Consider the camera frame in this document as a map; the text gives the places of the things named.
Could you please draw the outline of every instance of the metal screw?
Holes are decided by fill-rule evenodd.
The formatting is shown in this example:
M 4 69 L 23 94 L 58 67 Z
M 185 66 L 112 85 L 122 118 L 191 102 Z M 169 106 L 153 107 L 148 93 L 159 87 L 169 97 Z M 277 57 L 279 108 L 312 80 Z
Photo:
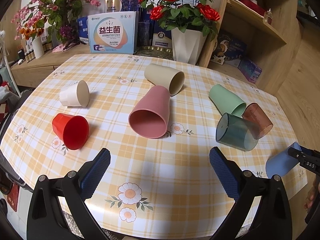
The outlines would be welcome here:
M 281 181 L 281 177 L 279 175 L 274 175 L 273 177 L 276 181 Z
M 44 181 L 45 180 L 45 175 L 41 175 L 40 177 L 39 177 L 39 181 Z
M 244 171 L 243 175 L 246 176 L 247 178 L 250 178 L 252 176 L 252 172 L 251 171 Z
M 69 178 L 73 178 L 75 175 L 76 175 L 76 172 L 75 172 L 75 171 L 69 171 L 69 172 L 68 172 L 68 177 L 69 177 Z

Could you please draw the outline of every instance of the human hand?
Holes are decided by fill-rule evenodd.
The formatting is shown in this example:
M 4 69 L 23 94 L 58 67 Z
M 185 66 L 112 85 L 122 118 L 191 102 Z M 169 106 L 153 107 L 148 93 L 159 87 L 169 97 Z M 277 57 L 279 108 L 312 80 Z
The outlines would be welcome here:
M 306 203 L 304 204 L 305 209 L 310 209 L 315 201 L 316 190 L 320 192 L 320 183 L 316 185 L 316 178 L 313 181 L 313 187 L 309 190 L 308 196 L 306 198 Z

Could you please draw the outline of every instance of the white vase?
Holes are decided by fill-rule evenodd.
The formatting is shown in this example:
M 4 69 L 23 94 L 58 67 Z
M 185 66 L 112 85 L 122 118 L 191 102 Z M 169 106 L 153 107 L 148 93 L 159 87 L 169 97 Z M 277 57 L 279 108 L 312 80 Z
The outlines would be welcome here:
M 44 55 L 41 37 L 36 37 L 34 40 L 32 40 L 32 47 L 36 58 L 40 58 Z
M 173 59 L 195 65 L 207 36 L 204 37 L 202 32 L 193 30 L 182 33 L 178 28 L 173 29 L 171 33 Z

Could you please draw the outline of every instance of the checkered tablecloth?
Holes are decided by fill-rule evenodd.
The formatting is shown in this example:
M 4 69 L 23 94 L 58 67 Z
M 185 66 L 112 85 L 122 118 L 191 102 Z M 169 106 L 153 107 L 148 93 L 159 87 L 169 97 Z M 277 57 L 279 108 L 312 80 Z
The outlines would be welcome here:
M 150 63 L 180 69 L 186 76 L 183 90 L 171 98 L 168 131 L 161 139 L 138 136 L 128 124 L 133 107 L 153 86 L 144 78 Z M 90 88 L 88 107 L 63 107 L 60 90 L 80 80 Z M 251 152 L 216 142 L 221 115 L 208 97 L 215 84 L 247 104 L 257 102 L 273 122 L 271 132 Z M 88 120 L 90 137 L 81 150 L 68 150 L 53 133 L 51 122 L 57 113 Z M 212 235 L 234 204 L 210 166 L 212 147 L 218 146 L 242 170 L 266 177 L 268 158 L 296 140 L 275 97 L 216 71 L 151 57 L 76 55 L 31 94 L 0 148 L 31 187 L 42 174 L 63 177 L 92 160 L 101 148 L 109 149 L 111 164 L 93 197 L 86 200 L 89 210 L 106 229 L 164 239 Z M 296 166 L 283 181 L 291 198 L 306 185 L 306 172 Z M 244 225 L 252 222 L 258 203 L 256 199 Z M 62 207 L 68 211 L 63 199 Z

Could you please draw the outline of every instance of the light green cup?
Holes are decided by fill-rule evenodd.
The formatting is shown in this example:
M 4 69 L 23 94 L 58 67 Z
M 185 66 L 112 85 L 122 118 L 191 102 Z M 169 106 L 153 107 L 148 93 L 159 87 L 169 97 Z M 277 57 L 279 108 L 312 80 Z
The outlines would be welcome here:
M 221 115 L 228 113 L 241 117 L 247 106 L 240 97 L 219 84 L 211 88 L 209 98 L 216 105 Z

